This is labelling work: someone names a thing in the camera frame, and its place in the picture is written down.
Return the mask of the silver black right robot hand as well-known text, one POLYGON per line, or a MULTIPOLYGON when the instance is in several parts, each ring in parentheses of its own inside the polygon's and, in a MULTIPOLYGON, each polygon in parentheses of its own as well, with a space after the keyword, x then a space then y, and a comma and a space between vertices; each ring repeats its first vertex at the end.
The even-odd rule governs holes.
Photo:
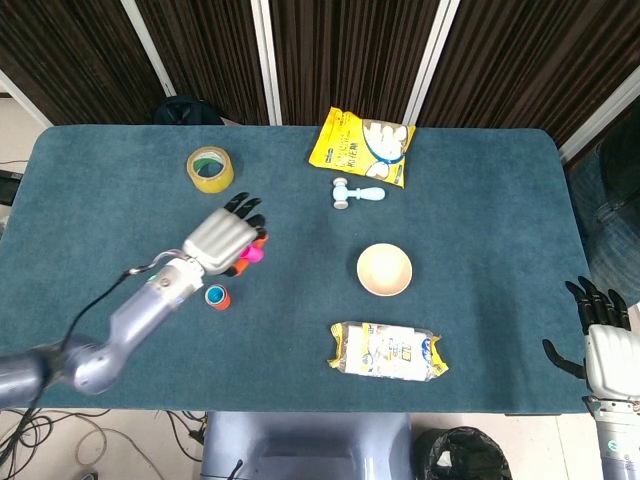
POLYGON ((598 399, 639 400, 639 334, 632 330, 625 300, 614 290, 604 293, 583 276, 567 281, 574 297, 584 338, 584 359, 578 364, 561 356, 549 339, 544 352, 558 369, 583 380, 598 399))

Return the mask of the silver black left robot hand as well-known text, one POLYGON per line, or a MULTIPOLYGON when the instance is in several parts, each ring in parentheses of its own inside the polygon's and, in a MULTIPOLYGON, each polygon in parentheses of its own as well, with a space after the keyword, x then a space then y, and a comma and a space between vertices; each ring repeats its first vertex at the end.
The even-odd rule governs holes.
POLYGON ((265 217, 250 215, 261 202, 250 198, 248 192, 235 195, 187 237, 182 251, 208 275, 241 275, 250 264, 243 254, 267 237, 265 217))

